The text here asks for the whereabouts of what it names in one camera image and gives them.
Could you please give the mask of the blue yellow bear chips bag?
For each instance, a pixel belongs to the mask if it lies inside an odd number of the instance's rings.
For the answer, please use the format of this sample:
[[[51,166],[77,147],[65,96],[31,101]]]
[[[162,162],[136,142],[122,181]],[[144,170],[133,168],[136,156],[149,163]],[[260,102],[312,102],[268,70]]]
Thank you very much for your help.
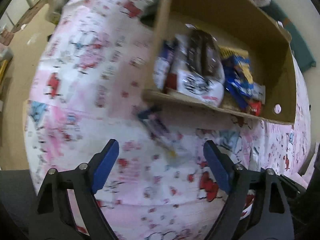
[[[225,73],[225,89],[242,111],[252,98],[253,77],[250,70],[249,53],[246,50],[219,46],[220,59]]]

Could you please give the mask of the dark sausage vacuum pack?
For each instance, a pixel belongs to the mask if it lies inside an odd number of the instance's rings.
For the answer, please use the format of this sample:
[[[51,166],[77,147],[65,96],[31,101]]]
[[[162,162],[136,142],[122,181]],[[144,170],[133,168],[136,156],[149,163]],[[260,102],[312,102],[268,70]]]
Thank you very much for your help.
[[[176,91],[219,107],[224,96],[225,74],[216,39],[192,24],[186,24],[184,30],[184,34],[175,35],[179,45]]]

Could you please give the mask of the blue white snack packet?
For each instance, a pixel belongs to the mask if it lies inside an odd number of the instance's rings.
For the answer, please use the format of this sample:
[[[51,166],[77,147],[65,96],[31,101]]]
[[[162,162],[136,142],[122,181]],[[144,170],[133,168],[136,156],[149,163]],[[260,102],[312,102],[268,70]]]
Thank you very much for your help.
[[[170,67],[173,64],[178,41],[164,41],[153,68],[153,81],[156,87],[163,90]]]

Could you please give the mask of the white red wafer bar packet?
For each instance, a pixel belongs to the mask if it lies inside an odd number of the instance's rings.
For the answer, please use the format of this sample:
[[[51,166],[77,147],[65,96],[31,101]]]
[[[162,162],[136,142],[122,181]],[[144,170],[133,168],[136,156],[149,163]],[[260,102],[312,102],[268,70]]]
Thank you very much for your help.
[[[183,34],[176,34],[172,42],[173,55],[169,61],[170,68],[166,77],[163,92],[169,93],[169,90],[177,90],[177,75],[180,69],[188,70],[187,67],[187,49],[189,37]]]

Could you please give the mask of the white nutrition label packet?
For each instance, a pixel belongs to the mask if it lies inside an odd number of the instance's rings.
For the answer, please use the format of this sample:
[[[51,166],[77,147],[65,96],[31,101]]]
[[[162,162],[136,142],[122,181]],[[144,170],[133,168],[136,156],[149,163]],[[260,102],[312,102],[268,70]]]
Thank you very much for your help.
[[[256,101],[260,101],[263,105],[265,104],[265,94],[266,94],[266,88],[263,85],[260,85],[258,83],[253,83],[253,89],[252,89],[252,99]]]

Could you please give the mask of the pink cartoon bed sheet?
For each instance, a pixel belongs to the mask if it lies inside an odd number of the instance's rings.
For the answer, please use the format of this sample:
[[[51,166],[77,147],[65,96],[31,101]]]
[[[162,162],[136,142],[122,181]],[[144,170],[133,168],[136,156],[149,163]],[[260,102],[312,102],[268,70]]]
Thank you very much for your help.
[[[25,148],[36,189],[50,168],[72,170],[110,139],[119,157],[96,199],[119,239],[203,239],[225,201],[203,157],[213,140],[235,162],[290,176],[311,145],[309,100],[296,71],[293,125],[165,105],[161,120],[189,157],[178,167],[137,113],[152,31],[140,17],[152,0],[70,0],[42,54],[30,91]]]

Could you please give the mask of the teal cushion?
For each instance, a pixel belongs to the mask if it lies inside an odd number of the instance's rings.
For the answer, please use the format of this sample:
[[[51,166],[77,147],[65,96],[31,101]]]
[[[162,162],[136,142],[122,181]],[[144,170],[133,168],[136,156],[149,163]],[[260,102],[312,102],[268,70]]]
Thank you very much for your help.
[[[284,29],[286,29],[290,33],[292,38],[290,47],[299,65],[300,71],[303,73],[311,68],[315,68],[317,66],[317,63],[309,46],[307,45],[299,30],[291,22],[285,11],[281,9],[281,7],[274,0],[271,0],[269,5],[260,7],[260,9],[275,21],[280,22],[283,25]]]

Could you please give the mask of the brown cardboard box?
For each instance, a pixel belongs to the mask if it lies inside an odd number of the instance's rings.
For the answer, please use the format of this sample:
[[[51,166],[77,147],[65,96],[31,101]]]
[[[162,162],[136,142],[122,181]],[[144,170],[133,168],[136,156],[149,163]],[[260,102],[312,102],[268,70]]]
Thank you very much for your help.
[[[265,86],[259,119],[291,125],[296,116],[296,76],[290,34],[249,0],[161,0],[153,29],[142,99],[210,109],[180,93],[164,94],[155,85],[153,68],[164,40],[185,33],[192,24],[212,34],[221,46],[248,51],[253,80]]]

